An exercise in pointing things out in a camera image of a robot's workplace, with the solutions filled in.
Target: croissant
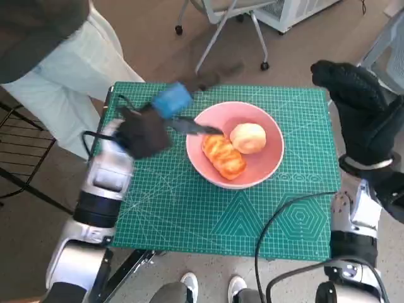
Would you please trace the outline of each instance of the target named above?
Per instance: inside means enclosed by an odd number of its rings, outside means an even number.
[[[223,135],[205,136],[202,150],[214,168],[228,180],[234,180],[247,168],[240,152]]]

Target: white office chair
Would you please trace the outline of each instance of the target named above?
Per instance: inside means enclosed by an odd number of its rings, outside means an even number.
[[[208,16],[210,23],[219,23],[215,34],[210,40],[201,59],[199,60],[198,65],[196,66],[195,73],[198,73],[203,61],[207,57],[212,45],[216,42],[216,39],[219,36],[219,33],[222,31],[222,28],[226,21],[234,16],[241,16],[238,17],[238,19],[241,21],[242,14],[244,13],[249,13],[251,15],[251,19],[252,22],[254,22],[259,41],[261,42],[261,45],[263,47],[264,61],[261,63],[261,69],[263,71],[266,71],[270,67],[267,62],[268,52],[266,50],[263,34],[261,33],[261,30],[259,28],[254,10],[275,3],[276,0],[185,0],[179,14],[178,24],[175,27],[175,32],[177,33],[177,35],[182,35],[182,17],[184,16],[185,9],[190,1],[198,11]]]

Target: blue object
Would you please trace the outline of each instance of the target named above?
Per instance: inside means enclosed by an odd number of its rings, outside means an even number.
[[[170,119],[192,102],[192,96],[179,82],[171,84],[168,89],[160,92],[151,102],[158,114]]]

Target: white sneaker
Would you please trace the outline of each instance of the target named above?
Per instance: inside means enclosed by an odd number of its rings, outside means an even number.
[[[229,298],[229,303],[233,303],[233,297],[245,288],[247,288],[246,281],[244,281],[240,276],[234,276],[230,280],[229,289],[227,290],[227,298]]]
[[[182,276],[181,282],[185,284],[185,286],[192,292],[192,298],[194,303],[196,303],[196,299],[198,298],[198,279],[194,273],[186,273]]]

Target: bread roll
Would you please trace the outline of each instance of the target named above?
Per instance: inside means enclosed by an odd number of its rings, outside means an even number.
[[[265,130],[258,124],[239,124],[230,133],[230,140],[236,150],[250,154],[260,152],[266,144]]]
[[[247,167],[247,162],[239,151],[223,135],[205,136],[202,150],[219,173],[228,180],[237,178]]]

